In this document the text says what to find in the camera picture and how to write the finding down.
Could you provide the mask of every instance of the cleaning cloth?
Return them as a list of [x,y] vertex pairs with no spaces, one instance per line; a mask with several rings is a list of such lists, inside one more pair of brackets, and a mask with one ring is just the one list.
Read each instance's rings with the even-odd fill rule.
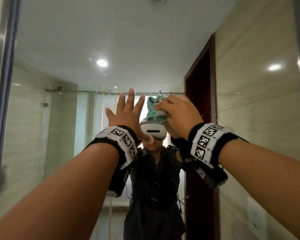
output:
[[148,114],[147,121],[153,122],[165,122],[167,121],[167,117],[170,116],[169,113],[165,111],[157,111],[154,109],[154,106],[161,103],[165,96],[159,95],[157,97],[149,97],[147,101]]

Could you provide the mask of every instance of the vr headset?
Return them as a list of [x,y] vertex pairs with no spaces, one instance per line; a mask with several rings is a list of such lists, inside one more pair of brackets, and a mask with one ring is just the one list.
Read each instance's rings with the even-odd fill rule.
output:
[[140,123],[143,133],[152,136],[153,138],[163,141],[167,136],[167,131],[162,122],[147,121],[143,119]]

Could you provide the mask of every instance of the neck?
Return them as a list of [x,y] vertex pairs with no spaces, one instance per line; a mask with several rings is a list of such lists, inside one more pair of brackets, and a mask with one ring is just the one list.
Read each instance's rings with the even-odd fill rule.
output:
[[158,164],[160,161],[161,149],[157,152],[149,152],[149,153],[153,156],[155,163]]

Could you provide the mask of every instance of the dark clothing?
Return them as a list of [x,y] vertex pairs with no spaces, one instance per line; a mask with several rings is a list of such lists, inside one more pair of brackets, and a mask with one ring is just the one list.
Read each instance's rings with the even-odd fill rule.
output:
[[130,173],[132,199],[124,222],[124,240],[177,240],[185,225],[177,205],[181,163],[176,150],[164,148],[158,165],[145,150]]

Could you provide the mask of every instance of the dark brown door frame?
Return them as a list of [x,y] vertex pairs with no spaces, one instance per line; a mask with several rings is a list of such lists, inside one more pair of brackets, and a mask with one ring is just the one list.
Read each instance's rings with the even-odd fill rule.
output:
[[[184,78],[185,94],[205,123],[217,123],[215,36]],[[185,224],[187,240],[220,240],[219,190],[208,188],[195,171],[185,174]]]

